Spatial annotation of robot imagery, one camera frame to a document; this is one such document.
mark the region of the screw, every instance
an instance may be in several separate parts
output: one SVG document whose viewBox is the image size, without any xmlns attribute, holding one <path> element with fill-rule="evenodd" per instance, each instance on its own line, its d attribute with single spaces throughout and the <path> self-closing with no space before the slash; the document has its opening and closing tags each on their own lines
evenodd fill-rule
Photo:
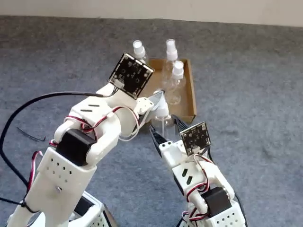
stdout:
<svg viewBox="0 0 303 227">
<path fill-rule="evenodd" d="M 60 188 L 59 186 L 56 186 L 56 191 L 57 191 L 58 193 L 60 193 L 60 192 L 62 192 L 62 188 Z"/>
</svg>

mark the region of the gray carpet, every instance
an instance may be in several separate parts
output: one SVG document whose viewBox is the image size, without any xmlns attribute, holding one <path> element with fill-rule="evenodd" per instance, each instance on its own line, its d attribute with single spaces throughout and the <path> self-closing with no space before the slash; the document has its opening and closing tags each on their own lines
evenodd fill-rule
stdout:
<svg viewBox="0 0 303 227">
<path fill-rule="evenodd" d="M 122 52 L 141 39 L 164 57 L 175 38 L 190 58 L 197 97 L 195 122 L 206 121 L 213 158 L 239 193 L 250 227 L 303 222 L 303 29 L 172 20 L 0 17 L 0 128 L 22 103 L 64 90 L 96 91 Z M 51 139 L 78 97 L 53 98 L 14 121 L 5 152 L 26 176 L 34 150 Z M 173 227 L 185 199 L 147 133 L 113 149 L 88 192 L 120 226 Z M 0 196 L 20 200 L 25 188 L 0 161 Z M 0 203 L 0 226 L 13 205 Z"/>
</svg>

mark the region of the black cable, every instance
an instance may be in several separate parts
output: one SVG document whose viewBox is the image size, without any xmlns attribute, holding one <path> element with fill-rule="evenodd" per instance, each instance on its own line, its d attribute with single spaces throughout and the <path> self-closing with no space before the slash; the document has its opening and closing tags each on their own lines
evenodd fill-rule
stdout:
<svg viewBox="0 0 303 227">
<path fill-rule="evenodd" d="M 211 155 L 211 151 L 210 151 L 210 146 L 208 147 L 207 153 L 208 153 L 209 159 L 214 163 L 213 158 L 212 158 L 212 155 Z M 240 206 L 241 212 L 242 212 L 243 217 L 244 217 L 244 219 L 245 219 L 245 226 L 248 227 L 247 219 L 246 219 L 246 215 L 245 215 L 245 211 L 244 211 L 244 208 L 243 208 L 243 206 L 242 206 L 242 202 L 241 202 L 241 200 L 240 200 L 240 198 L 239 198 L 239 196 L 238 196 L 238 194 L 237 194 L 236 192 L 235 192 L 235 197 L 236 197 L 237 200 L 238 200 L 238 204 L 239 204 L 239 206 Z"/>
<path fill-rule="evenodd" d="M 243 208 L 242 203 L 241 203 L 241 200 L 240 200 L 240 198 L 239 198 L 239 196 L 238 196 L 238 194 L 237 194 L 236 192 L 235 192 L 235 197 L 236 197 L 236 198 L 237 198 L 237 200 L 238 200 L 238 203 L 239 203 L 240 209 L 241 209 L 242 214 L 243 214 L 243 216 L 244 216 L 244 219 L 245 219 L 245 226 L 246 226 L 246 227 L 248 227 L 248 224 L 247 224 L 247 219 L 246 219 L 246 215 L 245 215 L 244 208 Z"/>
<path fill-rule="evenodd" d="M 35 141 L 40 141 L 40 142 L 44 142 L 46 140 L 46 136 L 44 136 L 43 139 L 40 139 L 40 138 L 37 138 L 35 136 L 32 136 L 30 134 L 28 134 L 26 131 L 23 131 L 22 129 L 20 129 L 19 127 L 17 127 L 17 129 L 25 136 L 29 137 L 30 139 L 32 140 L 35 140 Z"/>
<path fill-rule="evenodd" d="M 117 92 L 116 89 L 114 89 L 113 93 L 110 94 L 109 96 L 112 96 L 115 92 Z M 49 93 L 49 94 L 45 94 L 42 95 L 40 97 L 36 97 L 32 100 L 29 100 L 28 102 L 26 102 L 25 104 L 23 104 L 21 107 L 19 107 L 8 119 L 8 121 L 6 122 L 2 134 L 0 136 L 0 156 L 2 157 L 2 159 L 4 160 L 4 162 L 9 166 L 9 168 L 20 178 L 20 180 L 23 182 L 23 184 L 25 186 L 27 186 L 28 182 L 26 180 L 26 178 L 17 170 L 17 168 L 11 163 L 11 161 L 7 158 L 7 156 L 5 155 L 4 151 L 3 151 L 3 144 L 4 144 L 4 139 L 5 136 L 9 130 L 9 126 L 11 125 L 12 121 L 14 120 L 14 118 L 26 107 L 28 107 L 29 105 L 43 100 L 43 99 L 47 99 L 47 98 L 51 98 L 51 97 L 56 97 L 56 96 L 95 96 L 95 97 L 109 97 L 109 96 L 104 96 L 101 94 L 97 94 L 97 93 L 91 93 L 91 92 L 77 92 L 77 91 L 64 91 L 64 92 L 54 92 L 54 93 Z"/>
<path fill-rule="evenodd" d="M 15 202 L 13 200 L 8 200 L 8 199 L 2 198 L 2 197 L 0 197 L 0 201 L 4 201 L 4 202 L 15 204 L 15 205 L 21 205 L 20 202 Z"/>
<path fill-rule="evenodd" d="M 212 154 L 211 154 L 211 152 L 210 152 L 210 146 L 208 147 L 207 154 L 208 154 L 209 159 L 214 163 Z"/>
</svg>

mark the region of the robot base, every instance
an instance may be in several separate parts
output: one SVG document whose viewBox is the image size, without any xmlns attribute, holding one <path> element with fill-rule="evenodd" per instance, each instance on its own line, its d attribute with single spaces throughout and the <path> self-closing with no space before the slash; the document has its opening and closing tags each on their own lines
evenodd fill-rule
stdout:
<svg viewBox="0 0 303 227">
<path fill-rule="evenodd" d="M 30 227 L 44 227 L 45 215 L 41 213 Z M 84 192 L 75 211 L 71 215 L 68 227 L 117 227 L 107 207 L 87 192 Z"/>
</svg>

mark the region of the white cable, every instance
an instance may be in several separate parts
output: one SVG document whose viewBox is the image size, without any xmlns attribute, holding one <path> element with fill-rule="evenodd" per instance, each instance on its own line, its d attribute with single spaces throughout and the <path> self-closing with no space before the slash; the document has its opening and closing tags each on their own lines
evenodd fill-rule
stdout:
<svg viewBox="0 0 303 227">
<path fill-rule="evenodd" d="M 116 106 L 115 108 L 117 108 L 117 107 L 121 107 L 121 108 L 125 108 L 125 109 L 129 110 L 129 111 L 132 113 L 132 115 L 134 116 L 134 119 L 135 119 L 135 121 L 136 121 L 136 131 L 135 131 L 135 133 L 132 132 L 132 133 L 131 133 L 128 137 L 126 137 L 126 138 L 122 138 L 121 136 L 120 136 L 120 138 L 119 138 L 119 140 L 124 141 L 124 142 L 131 141 L 133 138 L 135 138 L 135 137 L 138 135 L 138 132 L 139 132 L 139 127 L 140 127 L 140 125 L 139 125 L 138 118 L 137 118 L 136 114 L 134 113 L 134 111 L 133 111 L 131 108 L 129 108 L 129 107 L 127 107 L 127 106 Z"/>
</svg>

